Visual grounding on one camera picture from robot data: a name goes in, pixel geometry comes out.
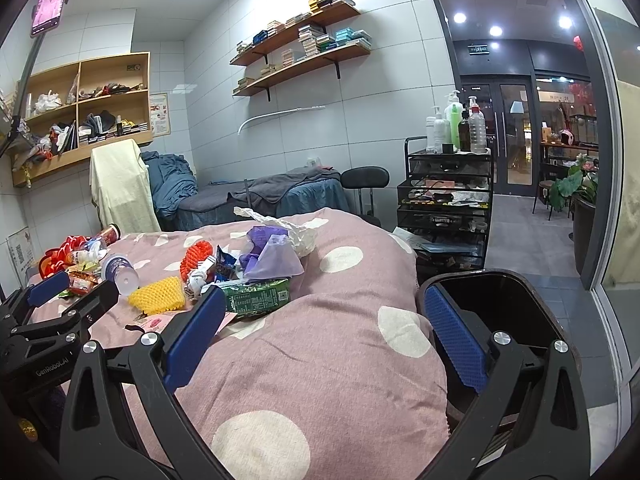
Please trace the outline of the blue yogurt cup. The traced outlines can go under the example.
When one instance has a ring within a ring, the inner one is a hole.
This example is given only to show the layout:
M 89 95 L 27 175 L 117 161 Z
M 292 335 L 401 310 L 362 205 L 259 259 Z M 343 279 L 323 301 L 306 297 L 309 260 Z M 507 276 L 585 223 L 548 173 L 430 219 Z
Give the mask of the blue yogurt cup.
M 114 283 L 122 296 L 130 296 L 140 286 L 137 270 L 122 255 L 105 257 L 101 263 L 101 275 L 103 281 Z

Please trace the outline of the yellow foam fruit net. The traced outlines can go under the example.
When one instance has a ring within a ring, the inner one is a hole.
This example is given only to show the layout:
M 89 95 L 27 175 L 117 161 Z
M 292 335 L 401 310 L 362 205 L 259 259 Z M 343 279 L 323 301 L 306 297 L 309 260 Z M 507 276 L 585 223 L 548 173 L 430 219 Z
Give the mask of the yellow foam fruit net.
M 145 315 L 156 315 L 181 310 L 186 296 L 180 278 L 171 276 L 137 289 L 128 302 Z

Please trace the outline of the orange foam fruit net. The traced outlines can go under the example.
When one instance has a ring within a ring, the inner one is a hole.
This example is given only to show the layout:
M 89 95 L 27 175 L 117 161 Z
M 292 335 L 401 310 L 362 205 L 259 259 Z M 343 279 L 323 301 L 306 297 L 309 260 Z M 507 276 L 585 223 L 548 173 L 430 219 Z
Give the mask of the orange foam fruit net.
M 207 240 L 198 240 L 191 245 L 184 254 L 180 262 L 180 276 L 185 283 L 189 274 L 195 270 L 201 262 L 204 262 L 209 256 L 213 255 L 213 246 Z

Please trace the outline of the green tissue pack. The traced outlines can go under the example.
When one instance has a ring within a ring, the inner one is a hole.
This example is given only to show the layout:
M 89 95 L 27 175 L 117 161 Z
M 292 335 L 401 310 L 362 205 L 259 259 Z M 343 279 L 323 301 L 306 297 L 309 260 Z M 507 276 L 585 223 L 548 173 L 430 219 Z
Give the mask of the green tissue pack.
M 227 311 L 237 316 L 264 315 L 278 310 L 291 300 L 290 280 L 247 283 L 241 281 L 219 283 L 227 301 Z

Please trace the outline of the purple plastic bag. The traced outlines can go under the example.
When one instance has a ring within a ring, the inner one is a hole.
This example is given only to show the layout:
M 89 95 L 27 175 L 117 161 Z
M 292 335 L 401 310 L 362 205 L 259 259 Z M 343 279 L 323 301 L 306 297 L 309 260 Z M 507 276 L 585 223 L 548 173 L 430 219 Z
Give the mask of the purple plastic bag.
M 253 226 L 247 232 L 252 247 L 240 255 L 243 278 L 250 282 L 295 278 L 304 273 L 288 230 L 280 226 Z

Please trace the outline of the white paper bag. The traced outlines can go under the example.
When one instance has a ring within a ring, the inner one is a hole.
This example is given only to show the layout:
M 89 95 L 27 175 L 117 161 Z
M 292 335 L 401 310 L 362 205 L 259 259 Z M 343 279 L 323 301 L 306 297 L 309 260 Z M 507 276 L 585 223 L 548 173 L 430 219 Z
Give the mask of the white paper bag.
M 233 212 L 236 216 L 253 219 L 261 226 L 278 226 L 286 229 L 296 255 L 300 258 L 309 256 L 316 248 L 317 229 L 312 226 L 299 226 L 288 220 L 263 216 L 250 208 L 235 206 Z

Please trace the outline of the dark brown trash bin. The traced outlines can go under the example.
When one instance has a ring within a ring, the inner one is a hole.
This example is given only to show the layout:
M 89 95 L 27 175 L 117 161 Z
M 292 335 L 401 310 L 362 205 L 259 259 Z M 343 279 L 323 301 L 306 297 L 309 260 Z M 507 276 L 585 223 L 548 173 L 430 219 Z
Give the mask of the dark brown trash bin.
M 582 361 L 570 335 L 529 281 L 512 271 L 483 270 L 433 276 L 418 292 L 419 312 L 434 330 L 445 363 L 447 419 L 458 428 L 485 395 L 502 346 L 523 352 L 514 385 L 497 424 L 495 439 L 521 430 L 522 445 L 534 429 L 544 401 L 546 428 L 582 429 L 586 418 L 580 385 Z

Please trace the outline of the orange snack packet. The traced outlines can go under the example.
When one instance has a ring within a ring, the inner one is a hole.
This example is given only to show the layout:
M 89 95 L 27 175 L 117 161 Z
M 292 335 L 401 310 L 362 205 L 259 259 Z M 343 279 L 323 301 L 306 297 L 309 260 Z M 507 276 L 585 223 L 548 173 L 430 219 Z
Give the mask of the orange snack packet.
M 68 290 L 76 296 L 86 296 L 101 283 L 99 269 L 68 271 Z

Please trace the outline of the red snack bags pile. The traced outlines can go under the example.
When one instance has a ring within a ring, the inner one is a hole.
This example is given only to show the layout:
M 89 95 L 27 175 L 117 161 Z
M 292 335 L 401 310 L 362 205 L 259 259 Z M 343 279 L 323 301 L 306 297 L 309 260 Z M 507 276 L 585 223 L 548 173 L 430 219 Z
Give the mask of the red snack bags pile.
M 99 259 L 86 247 L 88 238 L 70 235 L 55 248 L 48 249 L 38 263 L 40 278 L 45 280 L 58 272 L 89 271 L 95 268 Z

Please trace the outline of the red cylindrical can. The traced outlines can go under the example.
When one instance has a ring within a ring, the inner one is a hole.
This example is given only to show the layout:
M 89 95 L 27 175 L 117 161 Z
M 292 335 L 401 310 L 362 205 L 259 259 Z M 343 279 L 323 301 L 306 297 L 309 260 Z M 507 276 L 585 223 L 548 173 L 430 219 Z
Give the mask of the red cylindrical can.
M 96 240 L 103 248 L 110 247 L 120 240 L 120 229 L 115 223 L 110 223 L 96 236 Z

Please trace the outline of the cream cloth draped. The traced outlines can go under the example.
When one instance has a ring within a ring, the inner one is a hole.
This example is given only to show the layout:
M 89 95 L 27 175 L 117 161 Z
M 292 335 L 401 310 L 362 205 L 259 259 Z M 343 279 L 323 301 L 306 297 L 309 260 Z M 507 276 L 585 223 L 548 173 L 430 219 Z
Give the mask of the cream cloth draped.
M 160 232 L 149 169 L 134 140 L 95 148 L 90 157 L 89 185 L 102 228 L 114 223 L 122 235 Z

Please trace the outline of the massage bed with blue cover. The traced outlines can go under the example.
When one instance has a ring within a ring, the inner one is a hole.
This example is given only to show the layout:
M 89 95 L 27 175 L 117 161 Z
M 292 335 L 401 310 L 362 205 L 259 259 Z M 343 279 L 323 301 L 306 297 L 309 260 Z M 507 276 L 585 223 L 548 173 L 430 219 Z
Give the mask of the massage bed with blue cover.
M 200 188 L 188 162 L 181 155 L 145 152 L 152 201 L 160 227 L 165 231 L 193 231 L 239 220 L 236 207 L 248 207 L 280 218 L 322 208 L 350 211 L 334 169 L 305 166 L 243 181 L 216 181 Z

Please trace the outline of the pink polka dot blanket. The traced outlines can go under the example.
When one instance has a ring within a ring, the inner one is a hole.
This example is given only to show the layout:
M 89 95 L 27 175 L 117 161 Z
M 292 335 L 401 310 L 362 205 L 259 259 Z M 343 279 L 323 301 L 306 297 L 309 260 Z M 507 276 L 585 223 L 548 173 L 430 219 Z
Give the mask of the pink polka dot blanket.
M 447 379 L 416 307 L 416 253 L 323 208 L 288 303 L 229 323 L 176 398 L 235 479 L 414 479 L 444 447 Z

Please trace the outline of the potted green plant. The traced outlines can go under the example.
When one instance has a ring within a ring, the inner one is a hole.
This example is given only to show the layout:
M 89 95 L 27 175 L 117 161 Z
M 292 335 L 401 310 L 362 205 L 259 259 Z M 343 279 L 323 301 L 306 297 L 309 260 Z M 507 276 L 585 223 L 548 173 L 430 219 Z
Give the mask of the potted green plant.
M 555 180 L 550 188 L 550 207 L 562 211 L 565 207 L 573 211 L 573 243 L 576 270 L 582 273 L 590 243 L 598 195 L 597 159 L 579 154 L 567 176 Z

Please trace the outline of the black round stool chair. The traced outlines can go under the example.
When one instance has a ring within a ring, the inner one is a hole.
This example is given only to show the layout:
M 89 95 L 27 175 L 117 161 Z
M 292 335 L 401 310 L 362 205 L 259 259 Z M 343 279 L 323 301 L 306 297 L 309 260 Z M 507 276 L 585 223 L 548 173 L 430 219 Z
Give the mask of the black round stool chair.
M 350 168 L 341 174 L 341 185 L 345 190 L 355 190 L 358 196 L 358 214 L 357 216 L 380 228 L 381 220 L 374 213 L 374 197 L 373 190 L 375 188 L 386 188 L 390 183 L 390 173 L 380 166 L 361 166 Z M 362 191 L 367 188 L 369 190 L 369 209 L 364 210 Z

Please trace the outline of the clear plastic bottle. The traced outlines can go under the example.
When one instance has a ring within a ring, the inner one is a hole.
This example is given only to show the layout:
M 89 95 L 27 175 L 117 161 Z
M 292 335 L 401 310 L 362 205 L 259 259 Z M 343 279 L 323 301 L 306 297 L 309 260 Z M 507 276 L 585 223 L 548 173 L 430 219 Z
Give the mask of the clear plastic bottle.
M 484 154 L 487 148 L 485 117 L 476 103 L 470 106 L 469 127 L 471 151 L 475 154 Z

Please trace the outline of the dark brown bottle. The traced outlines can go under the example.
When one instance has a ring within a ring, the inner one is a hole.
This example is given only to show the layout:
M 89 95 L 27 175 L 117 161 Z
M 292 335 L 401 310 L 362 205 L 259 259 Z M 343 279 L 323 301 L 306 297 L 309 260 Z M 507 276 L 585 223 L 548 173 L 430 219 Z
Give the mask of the dark brown bottle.
M 459 150 L 465 153 L 472 151 L 471 133 L 469 123 L 469 112 L 462 110 L 461 119 L 458 123 Z

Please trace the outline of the white pump bottle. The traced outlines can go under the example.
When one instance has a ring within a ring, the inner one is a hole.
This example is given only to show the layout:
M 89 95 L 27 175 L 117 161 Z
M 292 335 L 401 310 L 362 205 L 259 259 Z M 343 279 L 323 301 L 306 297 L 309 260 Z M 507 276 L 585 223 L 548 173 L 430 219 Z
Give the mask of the white pump bottle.
M 433 154 L 442 154 L 448 126 L 438 105 L 434 106 L 434 114 L 426 118 L 426 150 Z

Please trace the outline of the green bottle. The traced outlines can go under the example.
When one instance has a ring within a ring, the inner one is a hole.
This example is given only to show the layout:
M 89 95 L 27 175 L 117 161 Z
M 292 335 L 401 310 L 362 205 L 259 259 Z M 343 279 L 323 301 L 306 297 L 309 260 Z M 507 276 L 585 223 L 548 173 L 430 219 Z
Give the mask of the green bottle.
M 449 122 L 451 144 L 456 150 L 460 148 L 459 125 L 462 121 L 463 105 L 459 99 L 459 90 L 448 94 L 448 104 L 445 108 L 445 118 Z

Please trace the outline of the wooden cubby wall shelf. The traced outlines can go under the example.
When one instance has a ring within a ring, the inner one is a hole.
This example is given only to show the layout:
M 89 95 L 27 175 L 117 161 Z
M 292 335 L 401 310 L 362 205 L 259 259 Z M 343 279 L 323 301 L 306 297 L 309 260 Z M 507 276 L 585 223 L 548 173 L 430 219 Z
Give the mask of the wooden cubby wall shelf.
M 153 140 L 151 55 L 137 52 L 90 58 L 29 77 L 28 135 L 9 149 L 17 188 L 84 162 L 91 151 L 127 136 Z

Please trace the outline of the wall poster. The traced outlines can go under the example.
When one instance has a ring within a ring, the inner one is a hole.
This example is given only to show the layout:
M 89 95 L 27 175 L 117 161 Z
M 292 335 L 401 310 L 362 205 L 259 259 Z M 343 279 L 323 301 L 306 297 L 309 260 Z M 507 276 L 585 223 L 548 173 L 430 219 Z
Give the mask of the wall poster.
M 169 102 L 166 92 L 150 95 L 150 126 L 153 136 L 168 136 L 171 133 Z

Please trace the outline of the phone on mount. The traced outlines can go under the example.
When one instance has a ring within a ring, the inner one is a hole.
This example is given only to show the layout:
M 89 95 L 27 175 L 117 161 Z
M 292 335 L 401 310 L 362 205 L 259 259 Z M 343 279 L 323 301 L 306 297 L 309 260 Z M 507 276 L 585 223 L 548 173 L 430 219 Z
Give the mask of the phone on mount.
M 30 36 L 35 38 L 60 24 L 63 6 L 67 0 L 38 0 L 32 11 Z

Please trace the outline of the lower wooden wall shelf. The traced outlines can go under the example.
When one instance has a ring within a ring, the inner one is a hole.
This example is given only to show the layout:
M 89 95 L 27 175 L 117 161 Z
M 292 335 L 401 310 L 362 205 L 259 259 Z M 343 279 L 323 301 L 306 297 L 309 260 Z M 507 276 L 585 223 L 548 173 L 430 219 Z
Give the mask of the lower wooden wall shelf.
M 232 96 L 248 96 L 250 98 L 262 91 L 270 94 L 270 89 L 277 84 L 282 84 L 282 82 L 311 73 L 314 70 L 320 70 L 320 68 L 326 66 L 333 66 L 337 78 L 341 78 L 341 62 L 351 60 L 352 58 L 361 58 L 370 53 L 371 50 L 362 42 L 356 41 L 351 44 L 345 44 L 344 46 L 311 56 L 310 58 L 304 58 L 291 66 L 282 68 L 282 70 L 277 70 L 265 77 L 258 78 L 245 87 L 235 89 L 232 92 Z

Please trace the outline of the upper wooden wall shelf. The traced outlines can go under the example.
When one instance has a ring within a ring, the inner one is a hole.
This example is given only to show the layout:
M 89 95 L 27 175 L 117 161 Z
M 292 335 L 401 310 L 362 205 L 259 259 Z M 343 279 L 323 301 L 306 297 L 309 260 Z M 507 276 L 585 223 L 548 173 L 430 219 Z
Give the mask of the upper wooden wall shelf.
M 235 57 L 229 61 L 229 64 L 235 66 L 250 66 L 250 64 L 260 58 L 267 58 L 268 54 L 274 50 L 278 50 L 286 44 L 296 41 L 298 39 L 298 30 L 303 26 L 314 25 L 326 32 L 326 28 L 329 25 L 347 20 L 348 18 L 354 18 L 359 14 L 360 12 L 354 6 L 350 6 L 344 2 L 337 2 L 333 3 L 332 6 L 325 6 L 317 13 L 309 15 L 308 18 L 305 18 L 303 21 L 292 24 L 291 26 L 286 26 L 285 29 L 268 37 L 257 46 L 253 46 L 243 53 L 235 55 Z

